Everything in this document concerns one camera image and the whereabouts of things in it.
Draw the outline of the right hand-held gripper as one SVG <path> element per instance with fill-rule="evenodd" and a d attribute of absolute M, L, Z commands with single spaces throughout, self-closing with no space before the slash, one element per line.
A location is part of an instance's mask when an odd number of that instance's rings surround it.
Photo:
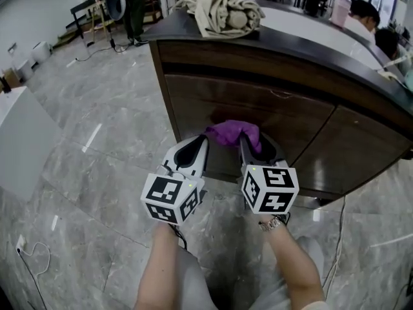
<path fill-rule="evenodd" d="M 281 146 L 269 135 L 259 135 L 256 153 L 247 136 L 240 137 L 243 182 L 241 192 L 254 214 L 287 214 L 299 192 L 296 170 L 289 167 Z M 257 164 L 264 161 L 269 165 Z"/>

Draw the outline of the purple cloth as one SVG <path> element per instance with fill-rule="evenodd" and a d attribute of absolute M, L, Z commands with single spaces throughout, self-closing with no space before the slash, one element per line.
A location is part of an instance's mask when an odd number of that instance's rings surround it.
<path fill-rule="evenodd" d="M 212 136 L 220 145 L 239 146 L 241 135 L 244 134 L 250 141 L 254 152 L 261 153 L 259 127 L 245 121 L 228 119 L 222 123 L 209 126 L 205 134 Z"/>

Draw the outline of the brown wooden cabinet door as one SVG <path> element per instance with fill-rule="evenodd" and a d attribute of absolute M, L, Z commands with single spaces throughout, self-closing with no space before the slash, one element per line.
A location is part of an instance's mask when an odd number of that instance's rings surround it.
<path fill-rule="evenodd" d="M 181 138 L 226 120 L 244 121 L 277 142 L 288 164 L 304 151 L 334 109 L 324 101 L 225 78 L 169 74 L 165 81 Z"/>
<path fill-rule="evenodd" d="M 300 189 L 345 195 L 391 166 L 410 144 L 391 128 L 340 106 L 294 163 Z"/>

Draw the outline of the person's left forearm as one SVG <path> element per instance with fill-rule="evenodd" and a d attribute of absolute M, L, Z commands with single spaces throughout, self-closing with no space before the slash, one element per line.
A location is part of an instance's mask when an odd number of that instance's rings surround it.
<path fill-rule="evenodd" d="M 176 310 L 179 241 L 167 223 L 156 225 L 152 247 L 139 283 L 134 310 Z"/>

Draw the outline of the dark wooden sink cabinet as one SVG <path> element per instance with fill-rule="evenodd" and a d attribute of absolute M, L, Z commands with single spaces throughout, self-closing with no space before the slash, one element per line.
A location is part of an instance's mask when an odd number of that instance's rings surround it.
<path fill-rule="evenodd" d="M 303 14 L 270 1 L 262 1 L 261 6 Z M 407 151 L 391 166 L 413 156 L 413 93 L 397 82 L 385 79 L 378 70 L 340 52 L 263 25 L 257 32 L 240 39 L 208 40 L 201 36 L 195 19 L 185 10 L 175 11 L 158 22 L 147 31 L 146 38 L 177 141 L 186 138 L 179 135 L 173 117 L 165 81 L 169 74 L 225 78 L 276 88 L 330 103 L 334 107 L 332 113 L 340 106 L 348 108 L 391 128 L 411 142 Z M 294 167 L 296 160 L 289 165 Z M 349 194 L 301 189 L 300 193 L 320 199 L 322 205 Z"/>

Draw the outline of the silver wristwatch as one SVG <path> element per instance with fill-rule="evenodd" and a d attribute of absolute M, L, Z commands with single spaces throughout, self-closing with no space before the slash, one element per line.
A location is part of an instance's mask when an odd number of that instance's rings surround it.
<path fill-rule="evenodd" d="M 281 224 L 286 225 L 288 223 L 288 218 L 286 215 L 275 215 L 271 220 L 267 222 L 259 222 L 259 227 L 263 232 L 269 232 Z"/>

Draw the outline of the person's grey trousers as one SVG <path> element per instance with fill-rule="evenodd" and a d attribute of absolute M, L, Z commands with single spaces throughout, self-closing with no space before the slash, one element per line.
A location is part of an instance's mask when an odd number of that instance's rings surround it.
<path fill-rule="evenodd" d="M 318 242 L 301 236 L 297 243 L 311 257 L 319 275 L 322 275 L 325 259 Z M 177 252 L 177 282 L 179 310 L 217 310 L 197 258 L 181 247 Z M 270 283 L 249 310 L 290 310 L 287 285 L 278 270 L 275 270 L 275 276 L 270 279 Z"/>

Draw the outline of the white sink basin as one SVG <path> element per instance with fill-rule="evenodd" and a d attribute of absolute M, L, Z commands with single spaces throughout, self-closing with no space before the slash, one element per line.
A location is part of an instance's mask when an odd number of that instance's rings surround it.
<path fill-rule="evenodd" d="M 372 42 L 347 28 L 284 9 L 263 7 L 262 11 L 265 17 L 261 25 L 267 28 L 323 45 L 373 70 L 382 68 L 377 54 L 370 47 Z"/>

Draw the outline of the beige folded umbrella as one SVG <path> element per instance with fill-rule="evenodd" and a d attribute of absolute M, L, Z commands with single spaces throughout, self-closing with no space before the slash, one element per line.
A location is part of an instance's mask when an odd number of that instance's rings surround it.
<path fill-rule="evenodd" d="M 265 14 L 256 0 L 179 0 L 205 39 L 237 39 L 259 29 Z"/>

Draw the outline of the person's white shirt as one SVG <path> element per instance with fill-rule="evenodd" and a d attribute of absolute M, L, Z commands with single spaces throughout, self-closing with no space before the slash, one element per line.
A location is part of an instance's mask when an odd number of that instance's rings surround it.
<path fill-rule="evenodd" d="M 301 310 L 331 310 L 325 301 L 315 301 L 306 305 Z"/>

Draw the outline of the pink bottle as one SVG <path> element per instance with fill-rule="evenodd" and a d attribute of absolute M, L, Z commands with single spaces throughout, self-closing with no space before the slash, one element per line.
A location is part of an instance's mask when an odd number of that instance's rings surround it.
<path fill-rule="evenodd" d="M 344 27 L 345 21 L 350 12 L 351 0 L 334 0 L 330 22 L 341 28 Z"/>

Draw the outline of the wooden steps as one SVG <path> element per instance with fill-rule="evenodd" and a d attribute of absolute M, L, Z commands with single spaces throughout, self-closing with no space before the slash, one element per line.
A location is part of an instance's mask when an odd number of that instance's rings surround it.
<path fill-rule="evenodd" d="M 69 30 L 61 36 L 57 37 L 57 43 L 52 46 L 53 49 L 65 46 L 71 43 L 74 39 L 79 37 L 79 32 L 77 29 Z"/>

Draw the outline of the large white bin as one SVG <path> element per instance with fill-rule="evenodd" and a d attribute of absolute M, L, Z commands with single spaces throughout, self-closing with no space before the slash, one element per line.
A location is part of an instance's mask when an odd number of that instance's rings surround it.
<path fill-rule="evenodd" d="M 39 42 L 32 49 L 32 58 L 35 62 L 44 63 L 51 56 L 50 46 L 46 41 Z"/>

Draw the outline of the black table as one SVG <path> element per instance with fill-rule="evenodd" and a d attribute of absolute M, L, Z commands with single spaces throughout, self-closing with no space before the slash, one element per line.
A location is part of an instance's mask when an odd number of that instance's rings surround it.
<path fill-rule="evenodd" d="M 107 9 L 106 9 L 106 1 L 105 1 L 105 0 L 101 0 L 101 1 L 104 1 L 103 4 L 104 4 L 104 7 L 105 7 L 105 10 L 107 11 Z M 75 23 L 76 29 L 78 30 L 79 36 L 80 36 L 80 38 L 81 38 L 82 40 L 84 40 L 84 38 L 85 38 L 85 37 L 84 37 L 84 31 L 83 31 L 83 27 L 80 25 L 79 18 L 77 17 L 77 14 L 80 13 L 80 12 L 85 12 L 86 18 L 87 18 L 89 21 L 91 21 L 90 11 L 89 11 L 88 9 L 89 9 L 93 4 L 94 4 L 94 0 L 86 0 L 86 1 L 84 1 L 84 2 L 78 4 L 78 5 L 76 5 L 75 7 L 73 7 L 73 8 L 70 9 L 70 13 L 71 13 L 71 15 L 72 15 L 73 18 L 74 18 L 74 23 Z"/>

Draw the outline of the open cardboard box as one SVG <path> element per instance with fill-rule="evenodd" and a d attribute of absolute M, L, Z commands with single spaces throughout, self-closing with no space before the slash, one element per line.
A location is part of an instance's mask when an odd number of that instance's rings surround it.
<path fill-rule="evenodd" d="M 0 73 L 0 76 L 3 76 L 7 83 L 10 85 L 10 88 L 18 88 L 22 86 L 19 76 L 15 73 L 12 68 L 6 69 Z"/>

